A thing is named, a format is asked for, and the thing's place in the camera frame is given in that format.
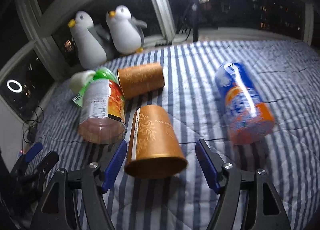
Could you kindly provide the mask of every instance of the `penguin beak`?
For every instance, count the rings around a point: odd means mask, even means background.
[[[70,21],[69,21],[69,23],[68,23],[68,27],[69,28],[72,28],[72,27],[74,27],[76,25],[76,21],[74,20],[74,19],[71,19]]]
[[[113,18],[115,15],[116,15],[116,12],[115,12],[115,11],[110,11],[110,12],[109,12],[109,17],[110,17],[110,18]]]

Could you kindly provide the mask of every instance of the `fanta can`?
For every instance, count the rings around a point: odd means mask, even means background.
[[[217,70],[215,81],[224,100],[224,119],[232,143],[251,144],[272,132],[273,115],[242,64],[224,63]]]

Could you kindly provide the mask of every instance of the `tripod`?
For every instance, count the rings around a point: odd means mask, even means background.
[[[190,10],[191,23],[187,20]],[[204,14],[202,12],[202,8],[200,7],[200,0],[190,0],[182,17],[178,21],[176,34],[180,32],[183,26],[187,26],[190,30],[191,28],[193,30],[193,42],[197,42],[199,40],[199,14],[204,16],[213,27],[217,28],[217,24],[214,23],[214,21],[207,14]]]

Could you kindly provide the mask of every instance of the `bed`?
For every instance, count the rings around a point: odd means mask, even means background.
[[[233,146],[228,140],[214,74],[224,61],[245,63],[264,102],[275,116],[273,133],[264,140]],[[105,64],[118,68],[159,62],[165,87],[126,102],[129,141],[132,118],[147,104],[169,114],[182,151],[185,171],[164,180],[140,180],[124,173],[104,195],[117,230],[206,229],[218,196],[208,188],[195,155],[195,142],[205,139],[210,149],[238,167],[264,168],[272,177],[291,227],[303,229],[319,205],[320,64],[319,55],[301,41],[208,41],[175,45],[148,53],[117,58]],[[34,167],[51,150],[60,155],[59,167],[80,169],[101,158],[103,148],[83,141],[77,133],[80,109],[63,82],[52,96],[39,124],[36,140],[44,145]],[[241,192],[234,229],[239,229],[245,193]],[[82,229],[88,229],[82,196],[77,193]]]

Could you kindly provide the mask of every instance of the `penguin foot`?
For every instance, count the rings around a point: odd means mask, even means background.
[[[137,50],[136,50],[136,53],[141,53],[143,51],[143,48],[142,47],[139,47]]]

